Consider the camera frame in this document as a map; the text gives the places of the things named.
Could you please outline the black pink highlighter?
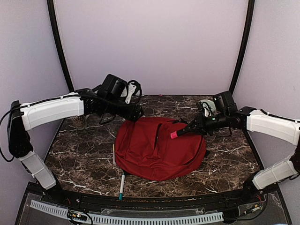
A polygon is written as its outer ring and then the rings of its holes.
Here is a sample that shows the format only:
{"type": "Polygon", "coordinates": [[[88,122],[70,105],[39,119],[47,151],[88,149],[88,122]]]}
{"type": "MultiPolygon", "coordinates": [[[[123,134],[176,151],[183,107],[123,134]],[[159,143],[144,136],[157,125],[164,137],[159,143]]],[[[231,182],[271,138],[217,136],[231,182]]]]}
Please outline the black pink highlighter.
{"type": "Polygon", "coordinates": [[[172,139],[175,139],[175,138],[177,138],[177,137],[179,137],[179,136],[182,136],[182,135],[186,134],[187,132],[188,132],[188,130],[186,130],[185,128],[183,128],[183,129],[180,129],[180,130],[177,130],[177,131],[172,132],[172,133],[170,134],[170,137],[171,137],[172,139]]]}

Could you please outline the pastel yellow pink highlighter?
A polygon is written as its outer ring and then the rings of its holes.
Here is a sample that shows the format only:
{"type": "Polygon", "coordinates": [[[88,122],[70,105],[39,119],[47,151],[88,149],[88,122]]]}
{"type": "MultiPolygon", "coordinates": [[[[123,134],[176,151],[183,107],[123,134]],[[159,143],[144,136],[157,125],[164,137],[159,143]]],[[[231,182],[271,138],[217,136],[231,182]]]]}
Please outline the pastel yellow pink highlighter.
{"type": "Polygon", "coordinates": [[[112,163],[113,163],[113,165],[116,165],[116,162],[115,162],[115,144],[112,145],[112,163]]]}

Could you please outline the red student backpack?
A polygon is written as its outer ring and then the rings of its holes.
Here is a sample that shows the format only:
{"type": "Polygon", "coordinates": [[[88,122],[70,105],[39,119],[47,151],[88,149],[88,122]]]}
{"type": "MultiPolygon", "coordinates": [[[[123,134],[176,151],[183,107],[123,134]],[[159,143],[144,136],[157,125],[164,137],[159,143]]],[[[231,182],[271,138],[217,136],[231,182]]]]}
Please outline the red student backpack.
{"type": "Polygon", "coordinates": [[[148,180],[171,180],[200,167],[206,154],[203,136],[176,131],[186,123],[164,117],[125,121],[115,139],[115,162],[129,174],[148,180]]]}

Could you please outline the white teal marker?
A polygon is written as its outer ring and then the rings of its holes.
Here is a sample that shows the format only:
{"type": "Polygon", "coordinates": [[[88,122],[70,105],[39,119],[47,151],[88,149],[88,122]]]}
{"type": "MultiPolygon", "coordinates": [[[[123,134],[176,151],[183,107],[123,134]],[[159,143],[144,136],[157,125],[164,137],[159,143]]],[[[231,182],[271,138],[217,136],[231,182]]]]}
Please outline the white teal marker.
{"type": "Polygon", "coordinates": [[[123,190],[124,190],[124,184],[125,184],[125,174],[122,174],[121,177],[121,183],[120,183],[120,191],[119,191],[119,200],[121,201],[123,198],[123,190]]]}

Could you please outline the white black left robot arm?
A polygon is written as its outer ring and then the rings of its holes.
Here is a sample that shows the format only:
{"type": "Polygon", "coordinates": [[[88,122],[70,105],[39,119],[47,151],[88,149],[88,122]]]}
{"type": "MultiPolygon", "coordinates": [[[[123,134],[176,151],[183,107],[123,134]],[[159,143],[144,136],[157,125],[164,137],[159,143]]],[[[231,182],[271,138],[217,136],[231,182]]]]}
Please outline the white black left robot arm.
{"type": "Polygon", "coordinates": [[[10,163],[18,159],[29,174],[48,191],[48,197],[55,204],[66,201],[66,193],[54,173],[35,150],[30,132],[36,128],[72,117],[97,114],[119,116],[125,120],[137,121],[143,115],[140,100],[143,91],[136,80],[125,81],[108,74],[95,88],[78,89],[68,94],[31,103],[16,100],[0,119],[7,119],[7,147],[10,163]]]}

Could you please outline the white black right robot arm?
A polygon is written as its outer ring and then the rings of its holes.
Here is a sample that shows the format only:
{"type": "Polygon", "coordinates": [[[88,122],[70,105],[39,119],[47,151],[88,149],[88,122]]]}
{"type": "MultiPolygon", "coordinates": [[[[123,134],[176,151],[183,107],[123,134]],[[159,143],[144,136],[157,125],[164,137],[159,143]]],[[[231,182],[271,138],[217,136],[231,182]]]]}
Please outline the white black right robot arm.
{"type": "Polygon", "coordinates": [[[244,189],[239,194],[243,203],[250,203],[256,198],[257,190],[300,174],[299,120],[280,117],[249,106],[238,109],[230,91],[214,95],[213,102],[217,114],[205,116],[202,103],[198,103],[199,114],[185,128],[174,132],[172,138],[187,133],[212,135],[222,128],[235,128],[273,136],[296,146],[293,154],[259,171],[244,183],[244,189]]]}

